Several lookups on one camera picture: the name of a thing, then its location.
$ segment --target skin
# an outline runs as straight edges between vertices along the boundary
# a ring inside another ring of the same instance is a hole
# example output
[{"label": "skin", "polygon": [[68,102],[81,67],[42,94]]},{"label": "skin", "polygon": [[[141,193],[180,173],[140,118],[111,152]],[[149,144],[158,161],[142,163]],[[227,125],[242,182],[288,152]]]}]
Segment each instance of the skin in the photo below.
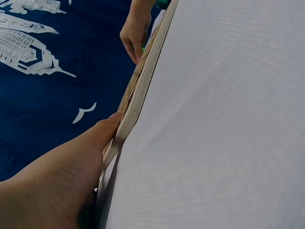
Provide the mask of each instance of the skin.
[{"label": "skin", "polygon": [[102,171],[102,151],[121,114],[98,122],[0,182],[1,228],[78,229],[80,212],[91,212]]},{"label": "skin", "polygon": [[135,64],[142,55],[142,45],[148,39],[147,30],[152,22],[151,11],[156,0],[132,0],[129,14],[121,30],[121,41]]}]

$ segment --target finger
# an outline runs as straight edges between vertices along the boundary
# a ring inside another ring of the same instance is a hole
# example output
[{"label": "finger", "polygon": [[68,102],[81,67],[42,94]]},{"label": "finger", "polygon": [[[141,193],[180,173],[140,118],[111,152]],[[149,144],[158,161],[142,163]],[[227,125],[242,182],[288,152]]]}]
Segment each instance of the finger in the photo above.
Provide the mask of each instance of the finger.
[{"label": "finger", "polygon": [[133,45],[132,45],[131,41],[130,40],[122,40],[122,42],[123,42],[123,45],[125,47],[125,50],[127,51],[128,55],[130,56],[132,61],[135,64],[138,64],[137,57],[135,55],[135,52],[134,52]]},{"label": "finger", "polygon": [[74,144],[85,144],[95,147],[100,152],[104,150],[115,132],[121,120],[121,113],[114,113],[110,118],[99,121],[95,126],[84,132],[82,135],[72,140]]},{"label": "finger", "polygon": [[136,59],[137,59],[137,63],[140,62],[141,57],[143,55],[141,43],[142,43],[141,40],[134,40],[134,41],[132,41],[134,52],[135,52],[135,56],[136,56]]}]

